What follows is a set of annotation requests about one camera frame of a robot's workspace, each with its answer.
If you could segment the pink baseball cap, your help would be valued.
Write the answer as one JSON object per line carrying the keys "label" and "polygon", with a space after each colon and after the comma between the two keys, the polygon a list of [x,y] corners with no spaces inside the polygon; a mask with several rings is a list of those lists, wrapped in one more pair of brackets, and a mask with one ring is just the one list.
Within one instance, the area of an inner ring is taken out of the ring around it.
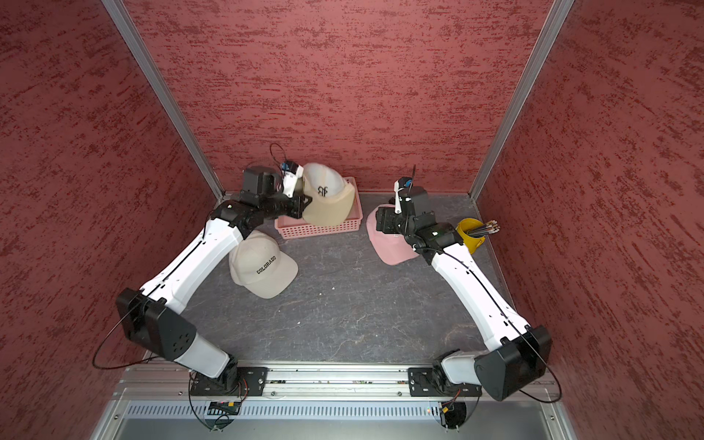
{"label": "pink baseball cap", "polygon": [[394,210],[394,208],[387,203],[385,203],[385,205],[378,205],[368,215],[366,221],[368,238],[378,257],[383,263],[389,266],[396,266],[418,258],[419,255],[405,242],[402,235],[383,234],[381,231],[377,231],[376,214],[378,214],[379,210],[383,207],[390,207]]}

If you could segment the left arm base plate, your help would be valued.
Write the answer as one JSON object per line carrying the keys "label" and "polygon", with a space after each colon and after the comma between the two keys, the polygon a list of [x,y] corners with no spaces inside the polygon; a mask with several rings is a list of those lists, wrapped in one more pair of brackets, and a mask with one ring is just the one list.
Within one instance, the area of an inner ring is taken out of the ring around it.
{"label": "left arm base plate", "polygon": [[269,369],[266,367],[226,368],[217,378],[209,378],[196,372],[190,394],[197,397],[235,396],[260,397],[266,384]]}

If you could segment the beige cap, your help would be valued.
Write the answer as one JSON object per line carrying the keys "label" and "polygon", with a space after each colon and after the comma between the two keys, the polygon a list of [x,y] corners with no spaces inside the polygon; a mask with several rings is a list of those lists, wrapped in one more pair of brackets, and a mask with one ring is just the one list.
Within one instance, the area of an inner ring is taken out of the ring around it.
{"label": "beige cap", "polygon": [[316,227],[337,227],[348,218],[355,199],[355,188],[336,170],[319,163],[304,165],[304,194],[312,201],[302,219]]}

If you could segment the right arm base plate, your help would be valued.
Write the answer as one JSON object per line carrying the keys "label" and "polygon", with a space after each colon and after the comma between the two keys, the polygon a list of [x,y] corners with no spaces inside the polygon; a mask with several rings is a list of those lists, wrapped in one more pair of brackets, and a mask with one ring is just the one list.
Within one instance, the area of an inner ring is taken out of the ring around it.
{"label": "right arm base plate", "polygon": [[439,368],[409,368],[409,390],[412,397],[480,397],[482,388],[473,384],[454,384]]}

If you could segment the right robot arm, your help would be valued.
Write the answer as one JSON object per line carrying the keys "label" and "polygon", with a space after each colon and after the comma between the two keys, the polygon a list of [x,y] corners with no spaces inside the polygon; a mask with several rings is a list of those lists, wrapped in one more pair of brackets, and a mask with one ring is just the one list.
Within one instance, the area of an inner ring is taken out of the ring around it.
{"label": "right robot arm", "polygon": [[376,230],[398,235],[426,261],[469,312],[487,352],[456,351],[439,361],[443,383],[480,386],[498,402],[522,392],[548,370],[552,337],[531,326],[481,272],[459,232],[436,221],[426,190],[411,178],[394,183],[394,205],[378,209]]}

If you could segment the cream baseball cap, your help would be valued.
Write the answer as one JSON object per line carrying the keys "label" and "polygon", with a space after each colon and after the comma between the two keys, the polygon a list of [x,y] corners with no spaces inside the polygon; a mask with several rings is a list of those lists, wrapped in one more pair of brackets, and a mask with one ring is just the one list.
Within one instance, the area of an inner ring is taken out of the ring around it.
{"label": "cream baseball cap", "polygon": [[258,230],[228,254],[233,282],[262,299],[283,293],[295,280],[297,263],[283,253],[278,242]]}

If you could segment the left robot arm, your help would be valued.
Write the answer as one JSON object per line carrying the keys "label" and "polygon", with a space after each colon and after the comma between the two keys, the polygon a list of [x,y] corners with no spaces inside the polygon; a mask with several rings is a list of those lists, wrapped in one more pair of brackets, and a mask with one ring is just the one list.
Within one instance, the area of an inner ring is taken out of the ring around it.
{"label": "left robot arm", "polygon": [[155,278],[117,297],[125,336],[153,354],[209,379],[232,392],[238,361],[209,342],[182,313],[197,288],[225,257],[231,258],[236,284],[271,299],[293,282],[298,266],[277,242],[258,228],[281,216],[300,219],[312,199],[303,191],[304,168],[286,161],[278,170],[255,166],[244,172],[236,200],[220,203],[202,232]]}

